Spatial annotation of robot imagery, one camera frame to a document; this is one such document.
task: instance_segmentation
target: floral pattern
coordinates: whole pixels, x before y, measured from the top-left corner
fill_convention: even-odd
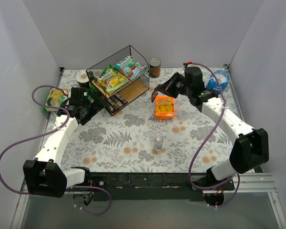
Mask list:
[[[75,76],[79,71],[64,70],[60,88],[78,86]],[[162,68],[160,77],[150,79],[150,89],[115,116],[102,109],[86,125],[79,126],[62,157],[62,169],[84,166],[95,172],[187,172],[213,121],[191,106],[186,96],[175,99],[175,118],[170,122],[155,120],[155,107],[151,103],[154,87],[181,71],[181,68]],[[205,69],[202,72],[204,78],[210,75]],[[224,95],[227,106],[240,116],[230,86]],[[52,112],[47,131],[54,127],[55,117]],[[158,135],[163,137],[163,148],[159,152],[153,150],[153,141]],[[231,141],[218,128],[194,162],[192,171],[205,172],[226,160],[231,150]]]

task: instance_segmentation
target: orange candy package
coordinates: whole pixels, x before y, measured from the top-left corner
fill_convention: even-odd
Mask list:
[[[156,115],[155,118],[159,120],[173,120],[174,119],[174,98],[169,96],[156,97]]]

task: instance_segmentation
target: table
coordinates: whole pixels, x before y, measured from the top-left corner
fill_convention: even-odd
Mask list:
[[[212,68],[213,71],[224,70]],[[60,88],[78,86],[75,76],[81,70],[64,70]],[[151,93],[158,83],[164,83],[182,68],[162,68],[160,77],[150,79],[150,89],[111,116],[102,109],[84,126],[72,134],[62,157],[61,168],[84,166],[91,172],[187,172],[194,152],[206,138],[213,121],[192,106],[186,96],[175,100],[175,119],[154,119]],[[202,69],[204,78],[210,73]],[[227,106],[240,116],[231,86],[224,96]],[[55,124],[55,113],[50,115],[47,131]],[[163,148],[153,150],[156,136],[163,137]],[[232,142],[218,128],[196,159],[193,172],[205,172],[209,167],[226,160],[232,150]]]

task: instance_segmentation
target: wall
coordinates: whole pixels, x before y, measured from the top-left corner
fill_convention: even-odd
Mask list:
[[[278,186],[286,216],[286,0],[265,0],[231,63],[246,121],[269,133],[264,166]]]
[[[0,0],[0,152],[15,141],[40,134],[46,114],[31,100],[41,84],[56,85],[59,68],[21,0]],[[45,101],[47,91],[37,98]],[[37,153],[40,140],[12,148],[1,161],[10,186],[20,189],[22,165]],[[0,229],[10,228],[18,194],[0,183]]]
[[[263,0],[24,0],[60,67],[131,44],[162,66],[230,63]]]

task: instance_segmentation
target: purple cable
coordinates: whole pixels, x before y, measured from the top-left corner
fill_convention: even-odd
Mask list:
[[[52,108],[52,109],[59,109],[59,110],[63,110],[64,112],[67,113],[67,119],[66,119],[66,121],[64,121],[64,123],[61,124],[61,126],[59,126],[59,128],[63,128],[63,127],[67,124],[67,122],[68,122],[68,120],[69,120],[69,118],[70,118],[69,111],[66,110],[66,109],[63,108],[63,107],[47,106],[47,105],[41,104],[41,103],[39,103],[38,101],[36,101],[36,99],[34,98],[35,92],[36,92],[38,89],[43,88],[43,87],[51,87],[51,88],[58,89],[58,90],[60,90],[60,91],[62,91],[62,92],[64,92],[64,91],[63,91],[62,89],[58,88],[58,87],[55,87],[55,86],[42,85],[42,86],[36,87],[36,88],[33,90],[33,92],[32,92],[32,100],[34,101],[34,103],[38,104],[39,106],[46,107],[46,108]],[[10,146],[6,147],[6,148],[2,151],[2,153],[0,154],[0,161],[1,161],[1,158],[3,157],[3,155],[6,153],[6,151],[8,151],[9,149],[11,149],[12,147],[14,147],[14,146],[16,146],[16,145],[19,145],[19,144],[21,144],[21,143],[30,141],[30,140],[34,140],[34,139],[39,138],[39,137],[44,137],[44,136],[46,136],[46,135],[53,134],[53,133],[55,133],[56,131],[58,131],[59,128],[57,128],[57,129],[55,129],[55,130],[51,130],[51,131],[49,131],[49,132],[47,132],[47,133],[44,133],[44,134],[41,134],[41,135],[37,135],[37,136],[34,136],[34,137],[29,137],[29,138],[26,138],[26,139],[23,139],[23,140],[21,140],[21,141],[18,141],[18,142],[15,142],[15,143],[11,144]],[[0,181],[1,181],[1,183],[2,183],[8,190],[10,190],[10,191],[12,191],[12,192],[15,192],[15,193],[18,193],[18,194],[24,194],[24,195],[28,195],[28,194],[29,194],[28,192],[21,192],[21,191],[17,191],[17,190],[15,190],[15,189],[11,188],[11,187],[3,180],[2,175],[1,175],[1,172],[0,172]]]
[[[107,190],[105,190],[105,189],[103,189],[103,188],[100,188],[100,187],[91,187],[91,186],[73,186],[73,188],[96,189],[96,190],[103,191],[103,192],[106,193],[107,196],[109,197],[109,205],[108,205],[108,207],[105,209],[105,211],[95,212],[95,211],[91,211],[91,210],[89,210],[89,209],[87,209],[87,208],[83,208],[83,207],[81,207],[81,206],[77,206],[77,205],[76,205],[78,208],[82,208],[83,210],[85,210],[85,211],[87,211],[87,212],[89,212],[89,213],[91,213],[91,214],[93,214],[93,215],[100,216],[100,215],[102,215],[102,214],[105,214],[105,213],[109,210],[109,208],[111,207],[112,198],[111,198],[110,193],[109,193]]]
[[[206,68],[206,69],[212,74],[212,76],[214,77],[214,79],[216,80],[216,82],[217,82],[217,84],[218,84],[220,95],[221,95],[221,97],[222,97],[222,99],[223,99],[223,101],[224,101],[223,107],[225,107],[227,101],[226,101],[226,99],[225,99],[225,97],[224,97],[223,90],[222,90],[222,88],[221,88],[221,86],[220,86],[220,83],[219,83],[217,77],[215,76],[215,74],[213,73],[213,71],[212,71],[210,68],[208,68],[207,66],[203,65],[203,64],[200,64],[200,63],[193,63],[193,64],[199,65],[199,66],[202,66],[202,67]],[[232,180],[232,177],[231,177],[231,178],[228,178],[228,179],[224,180],[223,182],[220,182],[220,183],[217,184],[217,185],[213,185],[213,186],[209,186],[209,187],[201,187],[201,186],[195,185],[195,184],[192,182],[192,179],[191,179],[191,176],[192,176],[192,175],[191,175],[191,171],[192,171],[192,167],[193,167],[194,161],[196,160],[196,158],[197,158],[198,154],[200,153],[201,149],[204,147],[204,145],[206,144],[206,142],[210,139],[210,137],[212,136],[212,134],[215,132],[216,128],[219,126],[219,124],[220,124],[220,122],[221,122],[221,120],[222,120],[222,118],[223,118],[223,116],[224,116],[224,113],[225,113],[225,109],[222,109],[221,114],[220,114],[220,116],[219,116],[217,122],[215,123],[215,126],[213,127],[213,129],[211,130],[211,132],[208,134],[208,136],[205,138],[205,140],[201,143],[201,145],[198,147],[198,149],[197,149],[196,153],[194,154],[194,157],[193,157],[193,159],[192,159],[192,161],[191,161],[191,163],[190,163],[189,171],[188,171],[188,179],[189,179],[190,184],[191,184],[194,188],[196,188],[196,189],[200,189],[200,190],[210,190],[210,189],[213,189],[213,188],[218,188],[218,187],[220,187],[221,185],[224,185],[224,184],[228,183],[230,180]],[[235,189],[234,194],[231,196],[231,198],[230,198],[225,204],[222,204],[221,206],[225,206],[226,204],[230,203],[230,202],[232,201],[232,199],[234,198],[234,196],[236,195],[236,193],[237,193],[237,191],[238,191],[238,188],[239,188],[239,185],[240,185],[240,176],[239,176],[239,174],[237,174],[237,176],[238,176],[238,183],[237,183],[237,187],[236,187],[236,189]]]

